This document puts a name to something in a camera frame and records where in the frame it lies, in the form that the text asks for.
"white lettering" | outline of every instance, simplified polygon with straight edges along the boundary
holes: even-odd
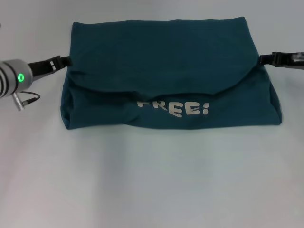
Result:
[[[175,106],[183,107],[184,105],[182,103],[179,103],[179,102],[169,102],[169,113],[174,115],[174,116],[177,116],[177,117],[181,118],[182,116],[180,114],[177,114],[177,113],[182,113],[182,110],[179,109],[179,108],[175,108]]]
[[[149,105],[149,104],[150,104],[149,102],[141,102],[141,101],[137,102],[138,107],[143,107],[143,105]]]
[[[164,101],[153,101],[152,103],[153,103],[153,107],[154,107],[154,108],[158,108],[158,106],[159,106],[159,107],[161,107],[163,110],[166,110],[166,111],[167,111],[167,109],[164,107],[164,106],[166,105],[166,103],[165,103]]]
[[[185,109],[186,109],[186,113],[187,115],[193,115],[193,114],[200,114],[200,104],[197,102],[186,102],[185,103]]]

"gray cylinder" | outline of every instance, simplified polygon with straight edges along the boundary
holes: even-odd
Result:
[[[28,64],[14,59],[0,62],[0,98],[28,89],[33,74]]]

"white surface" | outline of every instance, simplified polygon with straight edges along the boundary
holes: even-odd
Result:
[[[260,54],[303,51],[300,0],[2,0],[0,59],[69,53],[74,21],[245,16]],[[1,228],[303,228],[304,71],[267,68],[281,126],[67,131],[65,71],[0,100]]]

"white backdrop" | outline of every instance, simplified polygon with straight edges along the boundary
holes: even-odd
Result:
[[[74,21],[245,16],[260,54],[304,50],[300,0],[2,0],[0,59],[69,53]],[[281,126],[67,131],[65,70],[0,100],[1,228],[303,228],[304,71],[267,67]]]

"green led light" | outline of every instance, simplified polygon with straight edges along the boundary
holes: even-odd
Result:
[[[24,81],[24,75],[23,74],[18,75],[18,81],[20,81],[20,82]]]

